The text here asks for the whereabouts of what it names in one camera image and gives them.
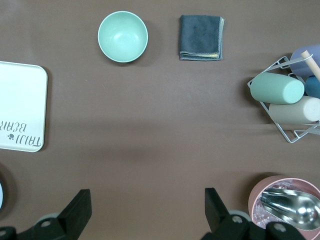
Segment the folded towel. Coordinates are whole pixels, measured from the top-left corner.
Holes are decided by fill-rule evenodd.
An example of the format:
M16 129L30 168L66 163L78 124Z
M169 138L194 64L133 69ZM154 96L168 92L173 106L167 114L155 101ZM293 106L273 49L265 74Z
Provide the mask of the folded towel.
M221 60L224 23L220 16L182 15L180 60Z

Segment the white tray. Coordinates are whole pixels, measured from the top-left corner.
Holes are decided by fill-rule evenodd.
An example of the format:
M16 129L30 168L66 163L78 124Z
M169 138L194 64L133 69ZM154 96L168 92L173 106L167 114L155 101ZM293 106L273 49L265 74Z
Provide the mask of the white tray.
M44 145L48 75L36 65L0 61L0 148Z

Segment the metal scoop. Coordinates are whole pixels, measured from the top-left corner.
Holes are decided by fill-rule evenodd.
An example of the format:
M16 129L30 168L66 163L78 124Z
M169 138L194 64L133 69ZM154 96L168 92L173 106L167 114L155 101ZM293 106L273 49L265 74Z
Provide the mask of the metal scoop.
M264 209L301 230L320 227L320 200L310 193L268 188L260 198Z

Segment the table surface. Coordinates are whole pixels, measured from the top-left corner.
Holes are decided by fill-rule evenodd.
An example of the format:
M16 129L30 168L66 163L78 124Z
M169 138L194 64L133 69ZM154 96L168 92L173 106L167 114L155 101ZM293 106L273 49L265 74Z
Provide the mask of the table surface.
M319 44L318 6L2 0L0 60L42 66L48 89L44 147L0 149L1 226L26 230L90 189L81 240L198 240L210 230L205 188L216 188L229 210L248 213L252 188L267 176L320 187L319 136L288 143L247 87L282 56ZM98 45L101 21L120 10L140 16L149 32L131 63L111 61ZM179 60L181 15L225 19L222 60Z

